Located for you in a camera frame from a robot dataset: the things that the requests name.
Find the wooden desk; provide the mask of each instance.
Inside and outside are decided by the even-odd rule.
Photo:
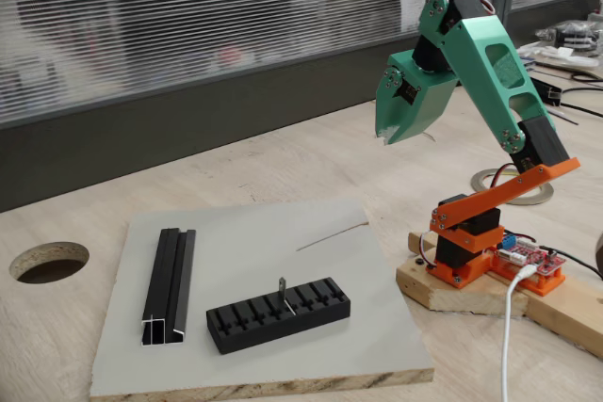
[[[597,93],[572,96],[592,108],[603,105]],[[356,197],[364,203],[394,279],[394,268],[411,255],[408,232],[427,229],[440,200],[469,193],[474,173],[509,158],[461,88],[429,129],[430,137],[384,147],[374,136],[374,110],[373,103],[358,105],[1,214],[0,399],[88,399],[128,221],[139,212]],[[555,122],[582,167],[555,181],[555,195],[545,204],[503,206],[502,221],[512,231],[530,233],[593,263],[603,232],[603,123],[581,112],[570,114],[580,126]],[[10,277],[8,267],[17,255],[53,241],[85,245],[89,263],[63,281],[42,285]],[[566,267],[578,279],[603,284],[587,269]],[[503,321],[433,313],[406,302],[434,358],[433,383],[271,401],[498,401]],[[600,399],[603,362],[526,319],[513,321],[511,337],[512,401]]]

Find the desk hole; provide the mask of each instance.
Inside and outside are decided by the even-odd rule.
[[[8,272],[17,281],[41,284],[72,276],[88,262],[86,247],[74,242],[53,242],[29,249],[17,256]]]

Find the plywood edge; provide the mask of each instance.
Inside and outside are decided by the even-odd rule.
[[[326,393],[331,391],[362,390],[385,386],[424,383],[433,380],[433,368],[384,372],[362,376],[303,378],[236,386],[185,388],[156,393],[116,394],[93,396],[93,402],[198,402],[228,399],[248,399],[273,395]]]
[[[413,252],[418,252],[419,236],[409,234]],[[435,254],[436,240],[437,235],[431,233],[423,238],[430,259]],[[428,274],[413,257],[398,267],[396,280],[402,293],[433,311],[504,314],[509,282],[492,272],[459,290]],[[545,297],[518,289],[513,293],[512,315],[522,314],[603,358],[602,291],[571,277]]]

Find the robotic arm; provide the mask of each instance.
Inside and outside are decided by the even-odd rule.
[[[496,248],[504,233],[496,206],[579,167],[492,13],[481,0],[426,0],[415,50],[389,57],[377,90],[377,136],[392,144],[437,120],[460,80],[519,170],[517,178],[503,185],[441,201],[432,211],[431,229],[439,238],[437,267],[428,271],[457,287],[493,270],[485,251]],[[551,290],[562,282],[558,277],[541,286]]]

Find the wooden base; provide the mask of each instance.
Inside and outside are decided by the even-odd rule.
[[[408,247],[418,253],[420,233],[408,235]],[[437,234],[423,238],[427,256],[433,259]],[[504,314],[509,281],[489,272],[463,289],[427,273],[425,265],[409,259],[398,267],[396,281],[408,297],[432,311]],[[512,315],[526,315],[543,327],[603,358],[603,292],[567,277],[545,297],[518,288],[513,293]]]

